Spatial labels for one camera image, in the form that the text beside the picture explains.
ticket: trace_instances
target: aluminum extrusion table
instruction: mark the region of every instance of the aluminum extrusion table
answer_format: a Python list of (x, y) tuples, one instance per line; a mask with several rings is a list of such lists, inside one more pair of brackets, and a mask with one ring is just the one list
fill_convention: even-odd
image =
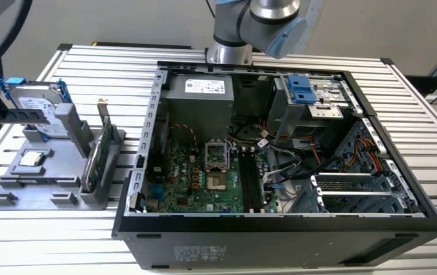
[[(101, 126), (97, 99), (108, 99), (112, 122), (125, 130), (109, 206), (102, 211), (0, 211), (0, 273), (76, 272), (149, 274), (124, 242), (110, 239), (123, 179), (135, 163), (156, 61), (203, 62), (201, 50), (72, 46), (56, 51), (37, 80), (69, 85), (80, 118)], [(399, 70), (380, 59), (253, 55), (260, 66), (348, 70), (378, 113), (395, 146), (437, 206), (437, 113)], [(20, 125), (0, 131), (0, 175), (24, 142)], [(193, 270), (207, 274), (437, 274), (437, 239), (374, 268)]]

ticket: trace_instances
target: case label sticker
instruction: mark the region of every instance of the case label sticker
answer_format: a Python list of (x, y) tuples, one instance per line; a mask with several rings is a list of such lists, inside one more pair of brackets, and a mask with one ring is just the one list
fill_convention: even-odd
[(225, 245), (211, 246), (173, 246), (175, 260), (177, 262), (196, 262), (196, 261), (221, 261), (227, 252)]
[(54, 106), (46, 99), (36, 97), (20, 97), (18, 102), (25, 109), (38, 109), (46, 117), (48, 123), (36, 124), (36, 129), (48, 136), (65, 137), (66, 131), (60, 119), (54, 117)]
[(185, 80), (185, 93), (224, 94), (223, 80), (188, 79)]

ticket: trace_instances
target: orange wire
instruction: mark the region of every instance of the orange wire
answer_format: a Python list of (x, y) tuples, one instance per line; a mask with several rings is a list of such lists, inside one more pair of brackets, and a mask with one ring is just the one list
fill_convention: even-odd
[[(270, 133), (267, 131), (267, 128), (265, 128), (265, 121), (261, 121), (261, 130), (267, 132), (267, 134), (275, 138), (276, 135), (274, 133)], [(319, 158), (318, 158), (318, 154), (316, 154), (316, 149), (315, 149), (315, 145), (314, 145), (314, 138), (312, 136), (291, 136), (292, 138), (295, 139), (308, 139), (310, 140), (310, 143), (311, 143), (311, 151), (312, 151), (312, 154), (315, 156), (315, 159), (316, 159), (316, 163), (320, 164), (320, 161), (319, 161)]]
[[(368, 139), (362, 139), (362, 140), (364, 140), (371, 146), (374, 146), (374, 142), (372, 141), (370, 141)], [(378, 157), (375, 156), (375, 154), (372, 152), (371, 152), (371, 156), (372, 156), (371, 160), (375, 159), (375, 162), (378, 164), (379, 171), (383, 171), (383, 166), (380, 165), (379, 159), (378, 159)]]

